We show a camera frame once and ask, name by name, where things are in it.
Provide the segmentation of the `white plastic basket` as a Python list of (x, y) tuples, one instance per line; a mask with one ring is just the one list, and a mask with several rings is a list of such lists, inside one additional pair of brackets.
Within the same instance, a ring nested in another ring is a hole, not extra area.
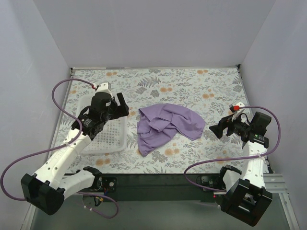
[(92, 97), (81, 97), (76, 112), (82, 123), (83, 132), (94, 138), (82, 153), (101, 155), (124, 150), (127, 143), (127, 116), (107, 122), (92, 120), (90, 118)]

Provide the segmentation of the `purple t shirt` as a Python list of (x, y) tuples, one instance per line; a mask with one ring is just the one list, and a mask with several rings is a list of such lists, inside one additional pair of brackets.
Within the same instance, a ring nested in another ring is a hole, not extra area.
[(139, 109), (138, 149), (142, 156), (171, 141), (177, 134), (194, 141), (202, 136), (205, 120), (181, 105), (160, 103)]

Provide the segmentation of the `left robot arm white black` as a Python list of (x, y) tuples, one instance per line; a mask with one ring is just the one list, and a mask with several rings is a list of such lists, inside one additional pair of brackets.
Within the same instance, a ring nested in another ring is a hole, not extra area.
[(86, 166), (69, 176), (65, 176), (65, 173), (75, 158), (103, 131), (109, 120), (128, 114), (129, 107), (122, 93), (113, 97), (107, 92), (96, 92), (91, 104), (81, 110), (72, 124), (64, 146), (56, 150), (32, 175), (22, 177), (25, 200), (46, 214), (53, 215), (69, 196), (83, 189), (102, 190), (103, 175), (96, 168)]

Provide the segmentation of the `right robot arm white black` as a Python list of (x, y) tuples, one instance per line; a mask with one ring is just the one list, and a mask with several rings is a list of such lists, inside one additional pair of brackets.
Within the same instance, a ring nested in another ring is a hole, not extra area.
[(221, 202), (221, 210), (232, 217), (254, 227), (272, 202), (272, 193), (266, 190), (263, 179), (265, 158), (269, 140), (265, 137), (266, 127), (272, 118), (261, 112), (255, 113), (251, 121), (242, 122), (243, 112), (235, 112), (223, 117), (217, 125), (209, 129), (218, 137), (238, 135), (243, 142), (242, 170), (230, 165), (222, 167), (219, 182), (226, 190)]

